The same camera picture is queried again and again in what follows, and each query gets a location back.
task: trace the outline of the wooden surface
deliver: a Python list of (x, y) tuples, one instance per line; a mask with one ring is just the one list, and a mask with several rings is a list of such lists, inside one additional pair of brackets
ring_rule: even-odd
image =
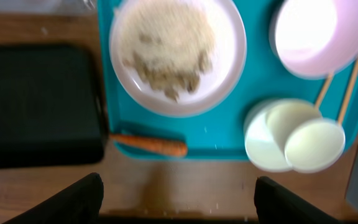
[[(101, 68), (96, 16), (0, 16), (0, 44), (61, 41), (89, 48)], [(136, 161), (109, 144), (95, 165), (0, 170), (0, 223), (90, 172), (103, 179), (105, 215), (255, 218), (255, 181), (267, 175), (336, 218), (358, 220), (344, 200), (355, 154), (353, 147), (318, 174), (269, 174), (249, 162)]]

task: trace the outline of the wooden stick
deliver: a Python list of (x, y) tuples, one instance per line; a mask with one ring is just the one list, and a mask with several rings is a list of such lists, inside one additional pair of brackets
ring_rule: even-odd
[(148, 152), (165, 156), (184, 157), (187, 155), (187, 146), (181, 141), (110, 134), (110, 138), (121, 144), (143, 149)]
[(329, 86), (331, 85), (331, 82), (333, 81), (333, 79), (334, 79), (334, 72), (331, 72), (328, 75), (326, 81), (324, 82), (324, 85), (320, 91), (320, 94), (317, 97), (316, 103), (314, 104), (315, 108), (317, 108), (317, 109), (320, 108), (321, 103), (323, 102), (324, 97), (326, 96), (326, 93), (327, 93)]
[(349, 81), (349, 84), (347, 86), (345, 98), (344, 101), (342, 102), (342, 108), (341, 111), (339, 112), (338, 123), (340, 125), (342, 125), (345, 119), (347, 107), (349, 106), (349, 102), (352, 97), (352, 93), (353, 93), (354, 85), (356, 84), (357, 81), (357, 77), (358, 77), (358, 59), (356, 61), (356, 64), (354, 65), (353, 72), (351, 75), (351, 80)]

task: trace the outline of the orange carrot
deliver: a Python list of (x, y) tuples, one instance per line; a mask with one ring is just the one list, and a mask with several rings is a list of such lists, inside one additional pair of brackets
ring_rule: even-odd
[(181, 141), (128, 136), (123, 134), (110, 134), (110, 138), (127, 146), (137, 147), (145, 151), (165, 156), (184, 157), (187, 155), (187, 146)]

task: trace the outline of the wooden chopstick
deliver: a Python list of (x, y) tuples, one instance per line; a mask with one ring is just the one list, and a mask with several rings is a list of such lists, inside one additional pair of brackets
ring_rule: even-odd
[(321, 103), (323, 102), (324, 97), (326, 96), (326, 93), (327, 93), (329, 86), (331, 85), (331, 82), (333, 81), (333, 79), (334, 79), (334, 72), (331, 72), (328, 75), (326, 81), (324, 82), (324, 85), (320, 91), (320, 94), (317, 97), (316, 103), (314, 104), (315, 108), (317, 108), (317, 109), (320, 108)]
[(351, 79), (349, 81), (349, 84), (347, 85), (345, 98), (344, 98), (344, 100), (342, 102), (342, 107), (341, 107), (341, 110), (339, 112), (339, 117), (337, 119), (338, 123), (340, 125), (342, 125), (342, 123), (343, 123), (343, 121), (345, 119), (347, 107), (349, 106), (349, 102), (350, 102), (351, 97), (352, 97), (352, 93), (353, 93), (354, 85), (356, 84), (356, 81), (357, 81), (357, 77), (358, 77), (358, 59), (356, 60), (356, 64), (354, 65), (353, 72), (352, 72), (352, 75), (351, 75)]

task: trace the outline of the tray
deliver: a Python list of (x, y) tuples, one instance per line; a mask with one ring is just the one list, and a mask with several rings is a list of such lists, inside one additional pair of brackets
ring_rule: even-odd
[[(217, 107), (191, 118), (169, 118), (148, 111), (125, 92), (111, 65), (109, 32), (113, 10), (120, 2), (98, 1), (109, 127), (114, 133), (183, 140), (189, 148), (186, 159), (247, 161), (242, 126), (256, 103), (269, 98), (301, 98), (310, 102), (317, 99), (324, 80), (302, 80), (291, 75), (270, 48), (270, 20), (280, 1), (234, 0), (244, 21), (248, 49), (242, 77), (233, 92)], [(320, 108), (324, 117), (337, 118), (353, 66), (350, 64), (334, 77)], [(343, 127), (347, 150), (358, 133), (358, 80)], [(119, 144), (117, 147), (138, 159), (170, 159)]]

